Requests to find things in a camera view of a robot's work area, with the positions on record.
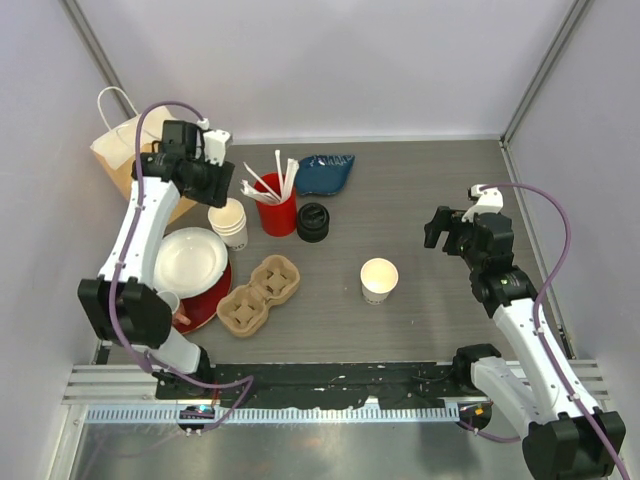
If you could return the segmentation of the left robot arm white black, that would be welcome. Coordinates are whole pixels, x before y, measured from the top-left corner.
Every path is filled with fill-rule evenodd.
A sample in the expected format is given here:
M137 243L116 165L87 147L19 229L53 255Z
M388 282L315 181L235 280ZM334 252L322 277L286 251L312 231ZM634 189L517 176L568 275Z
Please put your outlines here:
M225 159L230 143L230 133L203 121L165 121L160 139L134 161L131 197L111 253L98 276L81 280L77 290L99 339L128 349L144 369L157 361L193 399L212 389L209 357L174 327L170 307L154 290L154 270L180 198L225 206L234 171Z

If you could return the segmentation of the stack of white paper cups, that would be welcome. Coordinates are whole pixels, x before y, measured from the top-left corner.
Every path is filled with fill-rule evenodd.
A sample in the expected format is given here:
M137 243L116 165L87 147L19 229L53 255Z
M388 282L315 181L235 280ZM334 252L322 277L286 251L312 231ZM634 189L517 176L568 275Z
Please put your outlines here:
M207 217L212 230L228 248L239 251L247 246L246 213L239 200L228 198L224 207L210 207Z

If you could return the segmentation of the stack of black lids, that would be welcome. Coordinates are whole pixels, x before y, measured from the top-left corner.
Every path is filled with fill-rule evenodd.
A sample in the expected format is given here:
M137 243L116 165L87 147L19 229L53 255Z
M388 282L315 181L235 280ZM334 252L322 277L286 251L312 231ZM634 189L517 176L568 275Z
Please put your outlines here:
M306 203L297 212L297 234L308 243L324 240L329 233L330 215L327 208L317 202Z

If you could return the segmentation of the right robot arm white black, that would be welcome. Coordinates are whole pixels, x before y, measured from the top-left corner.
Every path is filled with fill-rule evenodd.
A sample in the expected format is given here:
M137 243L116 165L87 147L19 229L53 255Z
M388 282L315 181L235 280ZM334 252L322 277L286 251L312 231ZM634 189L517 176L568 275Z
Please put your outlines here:
M436 209L425 227L424 245L464 260L471 290L516 353L524 375L516 376L491 344L461 347L451 380L465 395L483 392L505 415L521 440L535 479L596 479L610 475L626 427L606 412L574 373L536 304L538 293L514 263L510 218L481 213L467 220L462 210Z

